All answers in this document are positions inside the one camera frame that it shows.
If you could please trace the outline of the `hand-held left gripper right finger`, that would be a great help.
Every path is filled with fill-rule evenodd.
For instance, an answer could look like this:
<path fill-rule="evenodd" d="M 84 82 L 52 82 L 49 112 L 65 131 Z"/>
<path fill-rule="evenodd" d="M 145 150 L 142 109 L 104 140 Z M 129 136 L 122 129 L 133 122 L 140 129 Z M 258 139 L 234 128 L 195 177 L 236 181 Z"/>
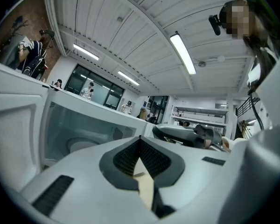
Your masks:
<path fill-rule="evenodd" d="M 174 212 L 150 223 L 217 224 L 226 193 L 221 178 L 228 152 L 186 147 L 154 138 L 141 138 L 171 160 L 170 166 L 154 178 L 161 200 Z"/>

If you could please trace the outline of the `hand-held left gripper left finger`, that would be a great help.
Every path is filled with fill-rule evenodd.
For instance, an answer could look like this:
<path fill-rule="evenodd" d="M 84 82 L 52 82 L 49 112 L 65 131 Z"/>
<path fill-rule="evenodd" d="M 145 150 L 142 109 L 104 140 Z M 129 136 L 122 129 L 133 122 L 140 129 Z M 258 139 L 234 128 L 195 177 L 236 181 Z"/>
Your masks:
<path fill-rule="evenodd" d="M 158 218 L 137 191 L 117 189 L 99 169 L 104 153 L 132 138 L 116 140 L 75 151 L 34 177 L 21 191 L 33 203 L 59 176 L 73 178 L 72 184 L 52 211 L 50 218 L 62 224 L 152 224 Z"/>

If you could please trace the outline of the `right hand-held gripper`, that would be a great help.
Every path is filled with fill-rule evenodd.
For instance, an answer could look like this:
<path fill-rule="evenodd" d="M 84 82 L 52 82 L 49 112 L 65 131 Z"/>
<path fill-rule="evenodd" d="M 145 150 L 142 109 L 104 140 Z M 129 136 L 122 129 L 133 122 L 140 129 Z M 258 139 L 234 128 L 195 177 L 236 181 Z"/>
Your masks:
<path fill-rule="evenodd" d="M 187 126 L 158 124 L 153 127 L 152 132 L 155 138 L 162 141 L 170 139 L 187 147 L 223 151 L 222 135 L 211 126 L 198 124 L 191 129 Z"/>

